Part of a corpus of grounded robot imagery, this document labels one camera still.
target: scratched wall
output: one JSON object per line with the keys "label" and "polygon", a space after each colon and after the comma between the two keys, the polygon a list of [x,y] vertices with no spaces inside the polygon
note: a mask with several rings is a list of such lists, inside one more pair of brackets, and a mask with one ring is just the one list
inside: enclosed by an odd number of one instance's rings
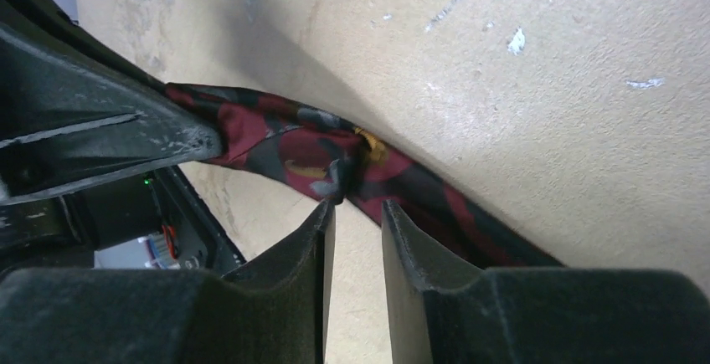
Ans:
{"label": "scratched wall", "polygon": [[[87,29],[164,80],[255,87],[361,123],[568,264],[678,269],[710,292],[708,3],[79,0],[79,9]],[[257,177],[185,170],[248,256],[313,207]],[[378,230],[351,207],[338,215],[328,360],[386,362]]]}

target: black plastic part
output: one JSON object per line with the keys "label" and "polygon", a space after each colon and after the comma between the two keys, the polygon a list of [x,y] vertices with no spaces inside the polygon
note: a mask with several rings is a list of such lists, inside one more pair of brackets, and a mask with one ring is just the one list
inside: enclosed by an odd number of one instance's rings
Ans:
{"label": "black plastic part", "polygon": [[84,56],[104,66],[131,77],[135,81],[163,92],[164,85],[148,73],[139,69],[118,53],[107,48],[84,29],[71,22],[64,11],[53,0],[6,0],[27,19],[36,23],[50,36],[68,44]]}
{"label": "black plastic part", "polygon": [[323,363],[333,215],[322,203],[229,282],[187,270],[15,272],[0,285],[0,362]]}
{"label": "black plastic part", "polygon": [[160,218],[142,176],[87,188],[64,199],[92,250],[160,230]]}
{"label": "black plastic part", "polygon": [[0,257],[32,244],[80,241],[70,231],[65,206],[58,198],[0,206]]}
{"label": "black plastic part", "polygon": [[399,363],[708,362],[710,306],[659,270],[480,269],[383,206]]}
{"label": "black plastic part", "polygon": [[177,232],[180,244],[177,261],[181,268],[207,268],[216,274],[226,274],[246,262],[179,168],[166,167],[152,175]]}
{"label": "black plastic part", "polygon": [[77,30],[32,1],[0,0],[0,205],[221,153],[212,126],[156,92],[156,81],[139,82],[113,52],[97,61],[107,49],[72,38]]}
{"label": "black plastic part", "polygon": [[12,272],[25,268],[94,268],[94,251],[81,245],[57,249],[51,245],[34,246],[0,261],[0,280]]}

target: fabric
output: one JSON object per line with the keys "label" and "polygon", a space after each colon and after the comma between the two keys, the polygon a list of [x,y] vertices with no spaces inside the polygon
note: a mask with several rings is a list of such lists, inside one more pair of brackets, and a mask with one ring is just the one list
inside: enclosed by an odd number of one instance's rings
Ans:
{"label": "fabric", "polygon": [[393,199],[472,264],[561,265],[432,171],[341,117],[245,88],[168,84],[167,96],[214,123],[225,151],[206,163],[253,172],[316,200],[351,201],[377,224]]}

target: beige wall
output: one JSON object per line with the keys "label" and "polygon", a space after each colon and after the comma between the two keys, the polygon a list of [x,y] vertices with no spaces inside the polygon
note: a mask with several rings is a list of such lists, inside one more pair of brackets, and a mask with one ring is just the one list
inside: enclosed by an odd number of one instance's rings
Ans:
{"label": "beige wall", "polygon": [[[678,269],[710,292],[710,0],[459,0],[426,32],[449,2],[79,10],[161,79],[255,87],[361,123],[567,264]],[[653,78],[665,83],[626,83]],[[258,177],[185,170],[248,256],[313,207]],[[338,215],[328,360],[387,362],[379,233],[352,207]]]}

